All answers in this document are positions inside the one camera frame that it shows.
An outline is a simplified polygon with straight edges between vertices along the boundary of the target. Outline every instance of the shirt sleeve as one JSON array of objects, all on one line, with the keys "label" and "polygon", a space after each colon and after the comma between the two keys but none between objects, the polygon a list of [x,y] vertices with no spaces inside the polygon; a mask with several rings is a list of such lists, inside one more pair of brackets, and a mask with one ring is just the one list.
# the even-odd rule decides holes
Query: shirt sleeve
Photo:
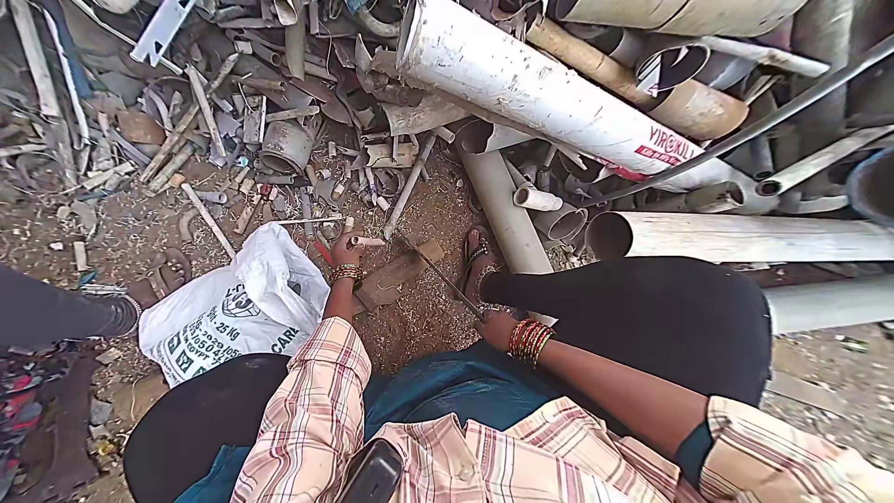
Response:
[{"label": "shirt sleeve", "polygon": [[736,501],[892,501],[894,474],[734,400],[708,403],[714,439],[701,492]]},{"label": "shirt sleeve", "polygon": [[350,323],[323,320],[267,403],[231,503],[332,501],[363,443],[361,394],[369,374],[369,357]]}]

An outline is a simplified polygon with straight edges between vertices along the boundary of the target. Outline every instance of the shirt button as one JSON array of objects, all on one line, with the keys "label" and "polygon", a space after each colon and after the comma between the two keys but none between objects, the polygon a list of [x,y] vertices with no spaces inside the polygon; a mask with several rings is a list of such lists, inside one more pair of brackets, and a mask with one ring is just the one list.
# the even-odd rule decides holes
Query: shirt button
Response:
[{"label": "shirt button", "polygon": [[468,482],[472,480],[472,476],[475,475],[475,468],[470,465],[463,465],[460,468],[460,480],[463,482]]}]

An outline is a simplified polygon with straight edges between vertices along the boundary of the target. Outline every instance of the colorful cloth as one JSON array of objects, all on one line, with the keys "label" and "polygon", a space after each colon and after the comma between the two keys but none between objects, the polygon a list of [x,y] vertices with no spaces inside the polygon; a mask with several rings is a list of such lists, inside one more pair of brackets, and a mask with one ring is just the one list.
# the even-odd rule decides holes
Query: colorful cloth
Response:
[{"label": "colorful cloth", "polygon": [[[370,362],[353,327],[323,320],[267,405],[233,503],[332,501],[363,444]],[[741,501],[894,501],[894,474],[748,405],[712,397],[714,445],[700,491]],[[689,501],[676,465],[566,397],[506,431],[455,414],[386,423],[374,438],[401,453],[392,501]]]}]

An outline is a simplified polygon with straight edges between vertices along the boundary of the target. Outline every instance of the bangle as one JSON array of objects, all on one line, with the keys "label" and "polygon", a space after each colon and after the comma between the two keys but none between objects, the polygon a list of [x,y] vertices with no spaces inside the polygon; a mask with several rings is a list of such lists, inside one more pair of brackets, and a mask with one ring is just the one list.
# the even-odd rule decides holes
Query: bangle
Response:
[{"label": "bangle", "polygon": [[335,268],[330,279],[335,283],[343,277],[353,278],[354,282],[357,283],[360,279],[363,279],[363,269],[355,264],[341,264],[341,266]]},{"label": "bangle", "polygon": [[531,319],[521,321],[512,330],[509,342],[510,354],[514,358],[526,362],[532,368],[536,367],[540,353],[553,334],[555,334],[555,330],[543,323]]}]

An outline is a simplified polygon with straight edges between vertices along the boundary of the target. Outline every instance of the mobile phone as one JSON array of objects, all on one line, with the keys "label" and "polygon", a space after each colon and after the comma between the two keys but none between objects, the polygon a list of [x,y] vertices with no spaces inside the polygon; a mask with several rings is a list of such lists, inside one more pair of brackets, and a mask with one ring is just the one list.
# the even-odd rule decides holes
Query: mobile phone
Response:
[{"label": "mobile phone", "polygon": [[386,439],[373,439],[354,455],[335,503],[388,503],[401,479],[401,454]]}]

